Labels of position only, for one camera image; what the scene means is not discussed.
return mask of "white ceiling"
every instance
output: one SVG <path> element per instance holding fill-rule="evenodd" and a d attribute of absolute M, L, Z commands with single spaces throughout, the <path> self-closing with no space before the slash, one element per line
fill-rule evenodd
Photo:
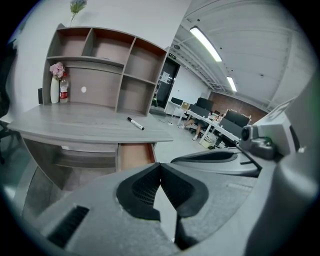
<path fill-rule="evenodd" d="M 222 62 L 189 32 L 193 26 L 209 38 Z M 213 91 L 267 111 L 297 96 L 318 64 L 303 31 L 276 0 L 193 0 L 170 52 Z"/>

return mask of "bottle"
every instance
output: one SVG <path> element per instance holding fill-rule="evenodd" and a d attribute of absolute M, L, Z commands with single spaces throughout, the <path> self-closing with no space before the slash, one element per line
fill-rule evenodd
<path fill-rule="evenodd" d="M 67 75 L 68 75 L 67 73 L 63 73 L 63 76 L 60 82 L 60 102 L 61 103 L 68 102 L 69 79 Z"/>

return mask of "whiteboard marker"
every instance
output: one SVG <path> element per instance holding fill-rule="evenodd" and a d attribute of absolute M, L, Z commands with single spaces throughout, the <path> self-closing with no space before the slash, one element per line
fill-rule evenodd
<path fill-rule="evenodd" d="M 144 130 L 144 129 L 145 129 L 142 125 L 138 124 L 135 120 L 132 120 L 132 118 L 128 117 L 128 120 L 129 120 L 131 123 L 133 123 L 136 127 L 140 128 L 141 130 Z"/>

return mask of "door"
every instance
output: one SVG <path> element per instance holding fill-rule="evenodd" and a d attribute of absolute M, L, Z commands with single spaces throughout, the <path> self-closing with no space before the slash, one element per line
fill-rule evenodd
<path fill-rule="evenodd" d="M 158 81 L 158 90 L 156 94 L 157 106 L 165 108 L 171 89 L 174 85 L 180 65 L 170 58 L 166 58 Z"/>

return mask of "desk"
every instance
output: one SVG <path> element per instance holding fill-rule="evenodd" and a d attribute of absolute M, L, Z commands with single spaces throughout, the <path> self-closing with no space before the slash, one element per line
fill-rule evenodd
<path fill-rule="evenodd" d="M 211 121 L 211 120 L 209 120 L 208 118 L 204 118 L 204 117 L 202 117 L 202 116 L 200 116 L 200 115 L 192 112 L 191 110 L 186 110 L 186 111 L 184 111 L 184 113 L 189 114 L 189 116 L 188 116 L 188 118 L 187 118 L 187 121 L 189 121 L 189 120 L 190 120 L 190 117 L 193 116 L 193 117 L 195 117 L 196 119 L 203 120 L 203 121 L 205 121 L 206 123 L 209 124 L 208 128 L 205 130 L 202 138 L 200 139 L 199 144 L 201 144 L 201 143 L 204 141 L 204 139 L 205 139 L 205 137 L 207 136 L 207 134 L 208 134 L 211 126 L 214 127 L 214 129 L 212 130 L 212 132 L 214 132 L 214 130 L 217 130 L 217 131 L 219 131 L 220 133 L 222 133 L 223 135 L 227 136 L 227 137 L 228 137 L 229 139 L 231 139 L 232 141 L 237 142 L 237 143 L 239 142 L 239 138 L 238 138 L 237 136 L 235 136 L 235 135 L 233 135 L 232 133 L 228 132 L 227 130 L 221 128 L 221 127 L 219 126 L 219 123 L 218 123 L 218 122 L 216 122 L 216 121 Z M 184 113 L 182 113 L 182 115 L 180 116 L 177 125 L 180 124 Z"/>
<path fill-rule="evenodd" d="M 181 105 L 178 105 L 178 104 L 176 104 L 176 103 L 173 103 L 172 101 L 169 101 L 168 103 L 170 103 L 170 104 L 173 106 L 173 111 L 172 111 L 172 114 L 171 114 L 171 117 L 173 117 L 176 108 L 181 109 Z"/>
<path fill-rule="evenodd" d="M 138 157 L 148 158 L 146 162 L 141 159 L 142 165 L 155 162 L 155 144 L 173 141 L 151 114 L 116 113 L 105 106 L 74 102 L 38 105 L 8 128 L 21 133 L 40 169 L 59 188 L 75 168 L 119 171 L 124 170 L 122 166 L 131 167 L 127 162 L 139 165 Z"/>

